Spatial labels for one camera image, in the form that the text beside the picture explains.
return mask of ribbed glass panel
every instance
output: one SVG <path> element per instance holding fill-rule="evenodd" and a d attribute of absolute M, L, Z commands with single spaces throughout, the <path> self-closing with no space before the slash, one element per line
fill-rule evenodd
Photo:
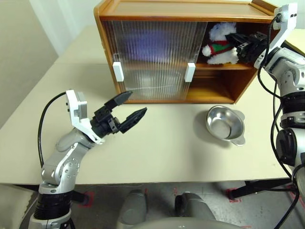
<path fill-rule="evenodd" d="M 133 100 L 180 100 L 188 62 L 196 63 L 206 22 L 104 21 L 112 58 L 121 62 L 122 91 Z"/>

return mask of stainless steel bowl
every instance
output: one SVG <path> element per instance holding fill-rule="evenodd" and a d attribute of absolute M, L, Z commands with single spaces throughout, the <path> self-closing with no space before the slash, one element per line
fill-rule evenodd
<path fill-rule="evenodd" d="M 212 107 L 206 117 L 208 131 L 218 139 L 232 142 L 237 146 L 245 144 L 244 114 L 225 106 Z"/>

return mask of wooden cabinet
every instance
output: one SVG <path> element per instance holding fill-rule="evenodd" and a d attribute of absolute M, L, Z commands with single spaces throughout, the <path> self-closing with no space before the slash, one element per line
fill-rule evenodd
<path fill-rule="evenodd" d="M 266 33 L 275 8 L 262 0 L 105 0 L 94 16 L 117 92 L 133 91 L 129 103 L 236 103 L 256 69 L 209 65 L 201 46 L 221 21 Z"/>

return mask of floor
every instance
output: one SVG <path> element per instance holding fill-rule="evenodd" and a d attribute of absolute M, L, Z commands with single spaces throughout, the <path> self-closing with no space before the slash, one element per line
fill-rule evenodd
<path fill-rule="evenodd" d="M 173 217 L 174 199 L 185 191 L 198 194 L 210 207 L 217 220 L 246 229 L 272 229 L 289 208 L 292 193 L 261 192 L 230 201 L 223 190 L 243 186 L 243 182 L 222 183 L 150 183 L 128 185 L 77 186 L 75 190 L 93 196 L 90 207 L 72 205 L 76 228 L 114 229 L 120 208 L 127 194 L 140 189 L 148 195 L 149 211 L 146 220 Z M 31 209 L 20 229 L 27 228 Z M 297 203 L 281 229 L 305 228 L 305 204 Z"/>

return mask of stuffed toy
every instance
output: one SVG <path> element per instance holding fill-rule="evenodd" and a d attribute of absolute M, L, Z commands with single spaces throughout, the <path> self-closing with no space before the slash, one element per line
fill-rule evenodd
<path fill-rule="evenodd" d="M 204 46 L 202 54 L 204 56 L 211 56 L 207 61 L 208 64 L 221 64 L 221 63 L 237 63 L 237 51 L 236 48 L 231 45 L 226 35 L 230 33 L 236 33 L 235 22 L 221 22 L 210 30 L 210 41 L 211 43 Z"/>

